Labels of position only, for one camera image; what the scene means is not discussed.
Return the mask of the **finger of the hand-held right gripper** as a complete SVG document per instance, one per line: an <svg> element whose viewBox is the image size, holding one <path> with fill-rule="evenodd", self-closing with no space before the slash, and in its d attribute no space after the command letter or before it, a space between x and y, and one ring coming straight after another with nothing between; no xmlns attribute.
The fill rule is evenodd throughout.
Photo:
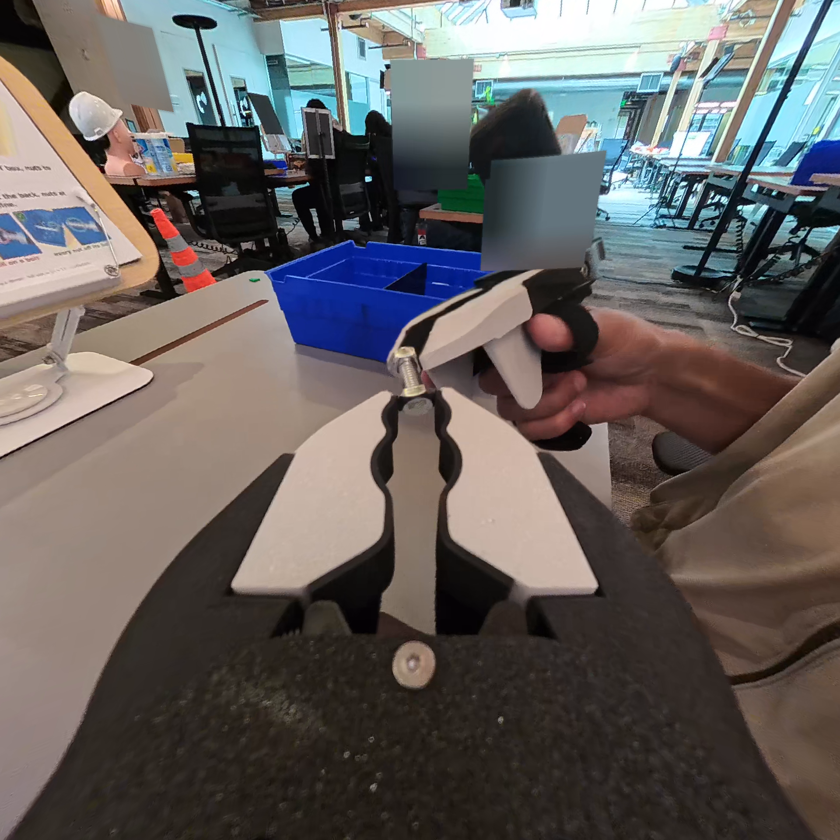
<svg viewBox="0 0 840 840"><path fill-rule="evenodd" d="M522 284L496 285L434 321L421 366L434 384L465 383L471 354L483 348L506 384L538 384L539 352L523 328L531 316Z"/></svg>
<svg viewBox="0 0 840 840"><path fill-rule="evenodd" d="M414 347L422 370L432 371L491 341L505 338L529 319L529 292L524 286L527 279L527 276L483 277L482 286L410 321L398 335L391 352L402 345Z"/></svg>

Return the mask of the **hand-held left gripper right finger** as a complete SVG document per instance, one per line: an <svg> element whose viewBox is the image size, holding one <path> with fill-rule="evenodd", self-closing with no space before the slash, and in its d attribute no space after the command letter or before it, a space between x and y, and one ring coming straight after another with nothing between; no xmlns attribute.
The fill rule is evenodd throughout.
<svg viewBox="0 0 840 840"><path fill-rule="evenodd" d="M483 624L498 603L591 596L599 584L543 458L518 431L458 391L435 396L436 624Z"/></svg>

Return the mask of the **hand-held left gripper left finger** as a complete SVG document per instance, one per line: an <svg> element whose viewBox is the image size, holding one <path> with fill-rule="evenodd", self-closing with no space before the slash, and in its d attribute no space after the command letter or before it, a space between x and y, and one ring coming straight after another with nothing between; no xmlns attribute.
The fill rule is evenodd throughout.
<svg viewBox="0 0 840 840"><path fill-rule="evenodd" d="M308 607L335 602L351 628L377 628L395 568L392 496L398 400L378 392L292 456L233 580L237 595Z"/></svg>

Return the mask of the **silver bolt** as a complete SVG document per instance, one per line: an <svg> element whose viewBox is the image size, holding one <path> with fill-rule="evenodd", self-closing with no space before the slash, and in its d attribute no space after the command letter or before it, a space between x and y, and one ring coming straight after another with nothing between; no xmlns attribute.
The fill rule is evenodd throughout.
<svg viewBox="0 0 840 840"><path fill-rule="evenodd" d="M398 346L387 362L388 371L402 386L402 398L412 400L427 395L422 366L412 346Z"/></svg>

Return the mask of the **blue divided storage bin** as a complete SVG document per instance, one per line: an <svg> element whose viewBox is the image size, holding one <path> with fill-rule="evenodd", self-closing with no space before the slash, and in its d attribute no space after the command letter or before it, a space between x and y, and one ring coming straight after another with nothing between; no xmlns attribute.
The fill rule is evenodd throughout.
<svg viewBox="0 0 840 840"><path fill-rule="evenodd" d="M267 276L296 344L386 362L410 321L484 274L474 251L344 241Z"/></svg>

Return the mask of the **person's right forearm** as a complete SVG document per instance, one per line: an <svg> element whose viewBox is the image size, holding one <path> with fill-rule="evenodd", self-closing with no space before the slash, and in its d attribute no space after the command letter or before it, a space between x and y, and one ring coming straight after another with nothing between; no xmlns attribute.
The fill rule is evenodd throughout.
<svg viewBox="0 0 840 840"><path fill-rule="evenodd" d="M797 379L657 330L643 416L715 455L784 398Z"/></svg>

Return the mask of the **person's right hand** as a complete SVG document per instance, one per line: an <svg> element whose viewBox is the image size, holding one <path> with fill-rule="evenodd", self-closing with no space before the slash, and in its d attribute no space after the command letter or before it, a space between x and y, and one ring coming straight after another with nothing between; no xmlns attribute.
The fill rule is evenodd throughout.
<svg viewBox="0 0 840 840"><path fill-rule="evenodd" d="M544 374L542 396L532 409L517 404L501 375L489 368L479 378L498 414L527 439L550 440L586 425L645 415L654 404L667 352L677 332L618 310L588 308L598 328L591 362L578 371Z"/></svg>

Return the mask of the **brown wooden table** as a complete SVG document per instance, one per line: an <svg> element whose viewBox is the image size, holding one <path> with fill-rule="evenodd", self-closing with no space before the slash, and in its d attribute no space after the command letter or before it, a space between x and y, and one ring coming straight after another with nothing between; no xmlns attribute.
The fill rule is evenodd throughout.
<svg viewBox="0 0 840 840"><path fill-rule="evenodd" d="M482 213L462 212L453 209L443 208L441 203L425 206L419 210L419 218L446 222L451 224L473 224L482 225L484 217Z"/></svg>

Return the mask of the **green storage bin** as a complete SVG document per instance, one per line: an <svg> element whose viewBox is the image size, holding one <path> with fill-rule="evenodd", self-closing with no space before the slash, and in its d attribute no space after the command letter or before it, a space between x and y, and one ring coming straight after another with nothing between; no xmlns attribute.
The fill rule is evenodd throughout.
<svg viewBox="0 0 840 840"><path fill-rule="evenodd" d="M440 189L437 199L440 208L447 213L476 214L484 213L485 185L478 174L469 174L466 188Z"/></svg>

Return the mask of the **black light stand pole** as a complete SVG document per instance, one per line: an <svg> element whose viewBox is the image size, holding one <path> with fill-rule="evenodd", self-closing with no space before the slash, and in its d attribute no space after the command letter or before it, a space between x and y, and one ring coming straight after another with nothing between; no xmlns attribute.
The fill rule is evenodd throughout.
<svg viewBox="0 0 840 840"><path fill-rule="evenodd" d="M693 242L679 252L670 272L678 287L716 288L732 272L727 262L737 255L727 241L730 226L747 188L747 180L773 136L772 128L813 40L807 30L823 20L821 2L775 2L770 21L738 95L729 124L721 136L689 220L700 233L701 215L711 227L704 243Z"/></svg>

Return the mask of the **black office chair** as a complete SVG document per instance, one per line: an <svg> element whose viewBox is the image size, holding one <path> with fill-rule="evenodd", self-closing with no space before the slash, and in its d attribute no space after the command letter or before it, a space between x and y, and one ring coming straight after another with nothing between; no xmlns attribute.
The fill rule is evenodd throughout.
<svg viewBox="0 0 840 840"><path fill-rule="evenodd" d="M277 265L288 247L277 225L259 130L199 123L188 123L186 129L202 208L199 228L237 251L254 243L247 256Z"/></svg>

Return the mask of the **orange striped traffic cone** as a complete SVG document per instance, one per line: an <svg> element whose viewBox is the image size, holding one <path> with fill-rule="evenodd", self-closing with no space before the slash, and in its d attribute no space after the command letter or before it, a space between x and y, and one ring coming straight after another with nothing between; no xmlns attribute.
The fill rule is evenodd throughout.
<svg viewBox="0 0 840 840"><path fill-rule="evenodd" d="M163 237L174 266L187 293L210 287L217 283L216 278L205 268L195 251L166 216L162 209L151 210L154 225Z"/></svg>

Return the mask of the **white document stand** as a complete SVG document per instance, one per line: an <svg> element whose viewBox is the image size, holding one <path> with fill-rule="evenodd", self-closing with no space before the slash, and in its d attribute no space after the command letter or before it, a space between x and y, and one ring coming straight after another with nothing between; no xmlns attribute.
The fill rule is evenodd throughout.
<svg viewBox="0 0 840 840"><path fill-rule="evenodd" d="M43 360L1 380L1 457L129 396L152 371L107 355L71 352L82 306L59 311Z"/></svg>

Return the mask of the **instruction sheet on stand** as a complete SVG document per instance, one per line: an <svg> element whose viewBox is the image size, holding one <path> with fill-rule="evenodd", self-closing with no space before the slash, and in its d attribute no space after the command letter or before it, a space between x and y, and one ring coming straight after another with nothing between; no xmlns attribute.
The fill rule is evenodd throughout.
<svg viewBox="0 0 840 840"><path fill-rule="evenodd" d="M56 313L63 308L85 305L109 297L112 294L122 293L128 289L141 286L152 280L160 266L160 259L154 242L145 227L132 214L104 175L100 173L97 166L71 135L66 125L54 113L37 88L5 59L1 59L1 77L1 92L2 86L5 86L14 95L24 107L24 110L36 122L47 140L54 146L60 157L77 174L90 196L100 204L104 213L141 252L140 260L121 268L120 279L114 287L94 291L54 306L43 307L12 318L2 318L1 315L2 328L5 329L20 322L38 319Z"/></svg>

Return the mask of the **white instruction board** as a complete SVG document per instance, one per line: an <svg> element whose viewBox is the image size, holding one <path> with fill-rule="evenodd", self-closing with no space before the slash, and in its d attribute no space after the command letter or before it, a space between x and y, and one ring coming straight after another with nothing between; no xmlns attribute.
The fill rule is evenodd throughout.
<svg viewBox="0 0 840 840"><path fill-rule="evenodd" d="M141 252L5 86L1 135L2 319L114 287Z"/></svg>

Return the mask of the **white hard hat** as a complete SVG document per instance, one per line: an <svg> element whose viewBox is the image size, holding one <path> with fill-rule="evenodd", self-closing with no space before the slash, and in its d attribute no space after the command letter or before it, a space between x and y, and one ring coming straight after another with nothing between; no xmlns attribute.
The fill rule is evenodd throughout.
<svg viewBox="0 0 840 840"><path fill-rule="evenodd" d="M68 106L70 119L87 141L101 140L122 120L123 111L87 91L75 94Z"/></svg>

